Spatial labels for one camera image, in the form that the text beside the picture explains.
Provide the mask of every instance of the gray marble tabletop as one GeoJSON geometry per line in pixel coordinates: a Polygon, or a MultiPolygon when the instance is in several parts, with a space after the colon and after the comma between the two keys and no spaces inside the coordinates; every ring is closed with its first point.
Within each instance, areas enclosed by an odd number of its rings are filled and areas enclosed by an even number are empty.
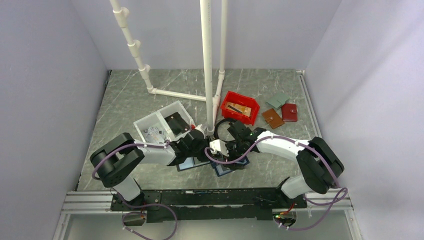
{"type": "MultiPolygon", "coordinates": [[[[152,84],[158,89],[205,95],[202,69],[152,69],[149,74],[152,84]]],[[[215,94],[218,70],[214,70],[213,79],[215,94]]],[[[290,97],[288,102],[297,105],[298,121],[286,122],[272,132],[295,139],[309,140],[315,136],[305,93],[294,69],[226,69],[222,99],[227,91],[255,98],[260,110],[255,125],[250,127],[269,130],[272,129],[261,115],[271,108],[266,104],[266,100],[278,92],[287,94],[290,97]]],[[[135,139],[140,139],[133,122],[178,100],[196,124],[206,123],[205,102],[149,94],[137,70],[113,70],[98,112],[77,190],[106,190],[100,181],[91,178],[94,168],[89,160],[90,155],[124,132],[130,133],[135,139]]],[[[222,118],[219,110],[217,121],[222,118]]],[[[224,125],[220,127],[219,134],[222,139],[229,137],[224,125]]],[[[179,172],[175,166],[139,164],[131,176],[145,190],[216,189],[276,187],[282,180],[298,172],[297,163],[269,153],[252,152],[248,158],[250,164],[245,169],[221,177],[216,176],[210,164],[179,172]]]]}

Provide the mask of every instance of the white wall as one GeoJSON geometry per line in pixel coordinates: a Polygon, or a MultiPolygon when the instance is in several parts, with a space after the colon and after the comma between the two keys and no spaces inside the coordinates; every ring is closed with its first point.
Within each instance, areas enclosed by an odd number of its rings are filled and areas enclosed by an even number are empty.
{"type": "Polygon", "coordinates": [[[424,236],[424,2],[343,0],[306,68],[367,240],[424,236]]]}
{"type": "MultiPolygon", "coordinates": [[[[136,69],[108,0],[72,0],[109,69],[136,69]]],[[[203,68],[199,0],[121,0],[154,69],[203,68]]],[[[219,66],[221,1],[211,1],[219,66]]],[[[305,69],[341,0],[229,0],[227,68],[305,69]]]]}
{"type": "Polygon", "coordinates": [[[69,0],[1,1],[0,239],[52,239],[107,70],[69,0]]]}

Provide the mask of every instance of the divided white container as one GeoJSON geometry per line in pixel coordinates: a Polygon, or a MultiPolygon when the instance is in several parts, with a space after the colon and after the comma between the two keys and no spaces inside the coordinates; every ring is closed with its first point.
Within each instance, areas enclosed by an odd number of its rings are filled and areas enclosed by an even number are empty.
{"type": "Polygon", "coordinates": [[[170,126],[167,124],[167,121],[165,120],[166,117],[174,113],[179,113],[182,119],[184,119],[184,121],[190,126],[196,125],[193,118],[189,115],[184,106],[178,100],[134,122],[134,126],[137,129],[141,140],[145,143],[149,142],[146,140],[146,130],[150,127],[156,127],[159,131],[162,131],[162,135],[165,138],[164,140],[176,141],[180,138],[183,138],[189,131],[186,131],[179,135],[175,135],[172,132],[170,126]]]}

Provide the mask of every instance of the red bin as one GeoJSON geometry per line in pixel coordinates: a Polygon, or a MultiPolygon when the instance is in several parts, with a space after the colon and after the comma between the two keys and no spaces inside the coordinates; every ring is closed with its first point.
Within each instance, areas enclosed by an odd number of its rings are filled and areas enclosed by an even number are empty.
{"type": "Polygon", "coordinates": [[[222,110],[222,116],[224,118],[237,119],[244,124],[254,125],[256,121],[256,116],[258,115],[260,107],[254,98],[243,96],[233,91],[228,91],[220,108],[222,110]],[[244,114],[226,109],[225,106],[227,102],[239,104],[239,105],[251,108],[250,117],[244,114]]]}

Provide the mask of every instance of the white pipe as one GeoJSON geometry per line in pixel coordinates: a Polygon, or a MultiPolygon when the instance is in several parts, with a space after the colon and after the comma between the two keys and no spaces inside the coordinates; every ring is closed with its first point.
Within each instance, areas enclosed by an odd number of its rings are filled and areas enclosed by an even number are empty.
{"type": "Polygon", "coordinates": [[[180,92],[175,92],[175,91],[160,90],[160,89],[157,89],[157,88],[153,88],[152,90],[149,91],[149,93],[206,102],[206,97],[204,97],[204,96],[185,94],[185,93],[180,93],[180,92]]]}
{"type": "Polygon", "coordinates": [[[212,86],[211,0],[200,0],[201,38],[203,45],[204,91],[206,96],[207,135],[214,132],[212,86]]]}
{"type": "Polygon", "coordinates": [[[221,90],[223,88],[223,82],[225,78],[225,55],[226,55],[226,43],[227,43],[227,20],[228,18],[228,0],[221,1],[221,52],[219,59],[219,75],[218,75],[218,86],[216,87],[215,97],[213,98],[213,123],[217,119],[218,107],[221,101],[221,90]]]}
{"type": "Polygon", "coordinates": [[[116,21],[125,36],[129,51],[137,63],[138,71],[146,84],[147,90],[151,91],[153,89],[153,85],[149,79],[150,66],[143,64],[139,53],[141,42],[133,39],[130,29],[128,28],[127,17],[130,14],[130,11],[126,7],[121,7],[118,0],[110,0],[110,4],[112,5],[116,21]]]}

